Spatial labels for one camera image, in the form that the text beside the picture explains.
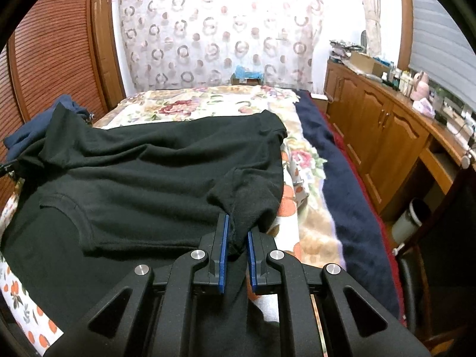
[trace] wooden door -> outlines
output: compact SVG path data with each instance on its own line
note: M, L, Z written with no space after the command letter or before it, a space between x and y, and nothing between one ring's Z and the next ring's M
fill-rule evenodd
M356 99L351 132L346 138L347 151L355 166L362 172L372 160L371 153L380 139L382 122L392 102L377 90L360 84L362 92Z
M92 30L99 75L109 109L126 97L114 39L111 0L92 0Z
M376 153L367 165L364 182L377 212L381 212L415 164L428 132L397 104L382 121Z
M337 80L339 78L339 66L336 63L328 62L327 72L325 74L324 94L328 97L329 102L334 100L336 92Z
M334 103L332 105L335 105L335 107L330 113L330 121L345 140L347 133L351 129L352 112L358 97L358 82L356 82L356 78L351 73L345 72L340 78L337 90L339 92L334 95Z

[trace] white wall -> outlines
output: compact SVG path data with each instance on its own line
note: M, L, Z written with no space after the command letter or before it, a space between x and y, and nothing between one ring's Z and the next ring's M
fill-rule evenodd
M382 55L397 64L402 35L402 0L380 0Z
M312 80L315 92L324 89L327 60L332 47L329 40L345 40L360 44L360 34L365 30L362 0L323 0L324 19L319 42L312 57Z

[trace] window blind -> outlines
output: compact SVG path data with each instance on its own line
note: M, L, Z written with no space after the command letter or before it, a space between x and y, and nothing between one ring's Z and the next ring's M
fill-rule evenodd
M437 0L413 0L413 44L410 68L476 110L476 54Z

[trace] black sweatshirt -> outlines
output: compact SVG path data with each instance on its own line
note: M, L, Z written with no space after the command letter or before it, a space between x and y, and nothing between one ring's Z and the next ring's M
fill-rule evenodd
M256 334L275 332L262 318L252 324L258 333L247 324L255 308L246 300L243 248L248 230L267 229L279 207L285 137L268 111L100 130L58 106L41 146L20 158L34 163L23 173L27 181L46 181L22 197L2 251L35 302L67 331L134 265L170 264L226 212L235 266L225 295L204 299L197 353L219 355L216 343L203 343L217 329L227 355L248 347L261 353ZM275 347L273 336L266 345Z

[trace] black gripper frame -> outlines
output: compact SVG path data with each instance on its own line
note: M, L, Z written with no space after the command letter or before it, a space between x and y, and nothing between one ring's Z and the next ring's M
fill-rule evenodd
M17 165L18 164L16 160L0 164L0 178L6 176L11 172L15 172L15 168L17 167Z
M188 357L198 294L221 294L226 285L229 218L198 250L171 266L131 271L44 357ZM323 357L311 295L329 357L429 357L429 351L344 269L317 268L277 251L257 228L248 234L251 287L277 294L281 356Z

